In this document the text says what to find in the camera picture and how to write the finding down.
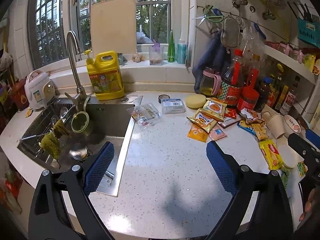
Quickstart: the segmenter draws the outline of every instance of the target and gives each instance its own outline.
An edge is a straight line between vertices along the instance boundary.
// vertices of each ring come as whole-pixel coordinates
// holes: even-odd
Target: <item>rice cooker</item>
[[[27,76],[24,89],[30,106],[34,110],[47,107],[47,104],[56,95],[55,88],[47,72],[39,69]]]

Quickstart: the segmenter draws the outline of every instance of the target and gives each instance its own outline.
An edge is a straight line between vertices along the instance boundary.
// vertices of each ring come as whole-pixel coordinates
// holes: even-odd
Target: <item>red jar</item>
[[[21,79],[17,84],[12,87],[10,98],[15,102],[17,108],[21,111],[29,105],[29,101],[24,90],[26,79]]]
[[[258,98],[259,93],[256,90],[250,87],[243,87],[241,96],[237,104],[237,110],[239,112],[244,108],[253,110]]]

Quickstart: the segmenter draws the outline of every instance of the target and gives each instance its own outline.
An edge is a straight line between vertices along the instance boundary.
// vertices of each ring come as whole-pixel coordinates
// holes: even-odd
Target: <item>yellow detergent bottle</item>
[[[87,69],[91,84],[98,100],[109,100],[124,96],[118,55],[115,51],[100,53],[94,61],[91,50],[86,50]]]

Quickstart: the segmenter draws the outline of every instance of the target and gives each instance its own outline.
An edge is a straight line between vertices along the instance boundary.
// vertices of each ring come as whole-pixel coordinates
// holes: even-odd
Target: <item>yellow round sponge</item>
[[[200,94],[193,94],[190,96],[187,96],[186,98],[186,106],[189,108],[200,108],[203,107],[206,103],[206,97],[204,95]]]

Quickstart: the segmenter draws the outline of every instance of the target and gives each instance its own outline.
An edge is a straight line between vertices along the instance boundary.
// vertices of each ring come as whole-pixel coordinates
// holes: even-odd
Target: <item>hand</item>
[[[301,216],[299,218],[299,222],[301,222],[304,219],[306,213],[308,213],[311,210],[312,202],[315,197],[315,191],[316,191],[315,188],[310,191],[308,201],[306,202],[306,205],[304,206],[304,212],[301,214]]]

